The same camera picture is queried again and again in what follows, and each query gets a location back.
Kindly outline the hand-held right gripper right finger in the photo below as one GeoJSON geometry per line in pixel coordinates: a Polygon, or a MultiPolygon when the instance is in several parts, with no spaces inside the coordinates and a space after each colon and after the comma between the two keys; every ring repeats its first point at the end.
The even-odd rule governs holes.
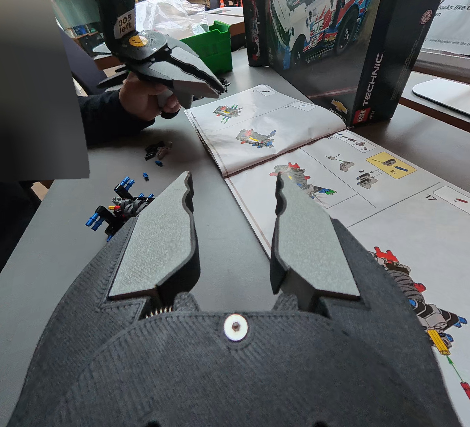
{"type": "Polygon", "coordinates": [[[329,214],[285,172],[277,175],[270,284],[274,295],[297,297],[312,312],[321,297],[360,301],[361,295],[329,214]]]}

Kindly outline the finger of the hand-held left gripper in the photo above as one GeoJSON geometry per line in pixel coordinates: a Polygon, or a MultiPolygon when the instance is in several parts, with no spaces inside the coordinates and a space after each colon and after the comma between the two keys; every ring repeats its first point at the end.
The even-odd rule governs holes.
{"type": "Polygon", "coordinates": [[[226,87],[187,44],[174,38],[167,38],[167,47],[166,60],[188,75],[192,82],[206,83],[217,95],[226,92],[226,87]]]}
{"type": "Polygon", "coordinates": [[[151,63],[149,75],[159,79],[161,83],[166,82],[183,108],[191,108],[194,96],[212,99],[220,96],[220,90],[213,88],[207,81],[186,73],[179,66],[167,61],[151,63]]]}

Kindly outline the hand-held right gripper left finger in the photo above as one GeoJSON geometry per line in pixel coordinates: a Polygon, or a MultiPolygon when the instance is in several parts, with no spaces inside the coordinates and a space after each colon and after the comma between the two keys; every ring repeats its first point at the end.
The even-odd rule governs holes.
{"type": "Polygon", "coordinates": [[[160,309],[196,285],[201,267],[193,194],[192,174],[185,171],[138,214],[110,287],[111,300],[150,297],[160,309]]]}

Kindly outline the black grey lego assembly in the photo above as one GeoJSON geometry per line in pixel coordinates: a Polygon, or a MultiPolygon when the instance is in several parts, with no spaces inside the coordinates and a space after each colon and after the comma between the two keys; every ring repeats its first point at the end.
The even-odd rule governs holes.
{"type": "Polygon", "coordinates": [[[129,192],[135,181],[125,177],[115,188],[117,195],[113,198],[113,205],[108,207],[98,206],[86,222],[86,226],[93,231],[98,230],[102,224],[107,224],[105,234],[107,242],[124,226],[131,218],[135,218],[155,199],[154,194],[145,196],[143,193],[132,196],[129,192]]]}

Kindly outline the person's left forearm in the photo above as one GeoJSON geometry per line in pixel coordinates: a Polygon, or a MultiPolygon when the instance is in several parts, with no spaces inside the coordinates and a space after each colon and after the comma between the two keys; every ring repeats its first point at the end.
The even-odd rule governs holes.
{"type": "Polygon", "coordinates": [[[127,112],[119,100],[119,90],[99,95],[77,96],[87,148],[135,135],[154,124],[127,112]]]}

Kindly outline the white lego instruction booklet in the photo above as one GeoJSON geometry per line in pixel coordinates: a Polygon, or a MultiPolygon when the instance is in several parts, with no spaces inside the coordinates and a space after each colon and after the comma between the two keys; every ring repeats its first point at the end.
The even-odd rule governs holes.
{"type": "Polygon", "coordinates": [[[469,426],[469,192],[267,85],[185,111],[266,254],[279,172],[392,277],[469,426]]]}

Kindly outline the black lego set box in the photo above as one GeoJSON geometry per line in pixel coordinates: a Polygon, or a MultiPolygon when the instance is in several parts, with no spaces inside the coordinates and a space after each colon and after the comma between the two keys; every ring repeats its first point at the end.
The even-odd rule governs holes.
{"type": "Polygon", "coordinates": [[[441,0],[243,0],[249,66],[348,127],[395,113],[441,0]]]}

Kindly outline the person's left hand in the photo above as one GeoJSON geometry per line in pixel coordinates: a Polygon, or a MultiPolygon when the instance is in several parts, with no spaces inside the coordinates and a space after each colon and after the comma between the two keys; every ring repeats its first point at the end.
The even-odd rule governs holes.
{"type": "Polygon", "coordinates": [[[164,84],[140,80],[130,72],[119,90],[119,101],[125,111],[140,120],[151,121],[164,113],[178,113],[181,105],[172,94],[164,104],[160,104],[158,96],[167,91],[164,84]]]}

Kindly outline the green plastic bin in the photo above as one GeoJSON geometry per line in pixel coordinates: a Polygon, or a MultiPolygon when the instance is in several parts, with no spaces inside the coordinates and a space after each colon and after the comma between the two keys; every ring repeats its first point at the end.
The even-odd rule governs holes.
{"type": "Polygon", "coordinates": [[[214,21],[209,31],[181,40],[192,48],[215,74],[221,75],[233,70],[230,26],[214,21]]]}

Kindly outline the clear plastic bags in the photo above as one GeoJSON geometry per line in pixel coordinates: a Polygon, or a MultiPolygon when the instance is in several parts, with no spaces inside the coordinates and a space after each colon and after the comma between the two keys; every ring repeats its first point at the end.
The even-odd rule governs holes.
{"type": "Polygon", "coordinates": [[[186,0],[146,0],[135,11],[139,32],[153,30],[182,40],[209,31],[204,6],[186,0]]]}

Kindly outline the white table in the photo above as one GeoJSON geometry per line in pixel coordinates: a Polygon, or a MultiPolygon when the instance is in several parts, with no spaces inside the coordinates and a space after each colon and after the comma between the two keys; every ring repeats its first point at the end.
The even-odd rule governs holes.
{"type": "Polygon", "coordinates": [[[209,25],[215,21],[229,25],[232,52],[246,47],[243,7],[220,7],[206,11],[205,15],[209,25]]]}

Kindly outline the person's dark clothing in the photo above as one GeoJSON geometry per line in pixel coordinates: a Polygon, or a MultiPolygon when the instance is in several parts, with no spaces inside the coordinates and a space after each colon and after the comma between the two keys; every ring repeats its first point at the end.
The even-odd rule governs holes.
{"type": "Polygon", "coordinates": [[[34,181],[0,182],[0,269],[3,270],[41,204],[34,181]]]}

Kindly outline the white trackpad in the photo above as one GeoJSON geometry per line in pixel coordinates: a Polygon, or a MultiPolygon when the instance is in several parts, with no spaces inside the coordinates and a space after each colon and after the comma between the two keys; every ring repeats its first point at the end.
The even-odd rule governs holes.
{"type": "Polygon", "coordinates": [[[464,115],[470,115],[470,85],[444,78],[434,78],[413,86],[412,93],[464,115]]]}

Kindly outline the white printed sign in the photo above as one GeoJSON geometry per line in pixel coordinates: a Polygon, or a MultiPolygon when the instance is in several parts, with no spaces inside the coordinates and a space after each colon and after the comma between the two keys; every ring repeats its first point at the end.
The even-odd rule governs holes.
{"type": "Polygon", "coordinates": [[[470,55],[470,0],[441,0],[422,49],[470,55]]]}

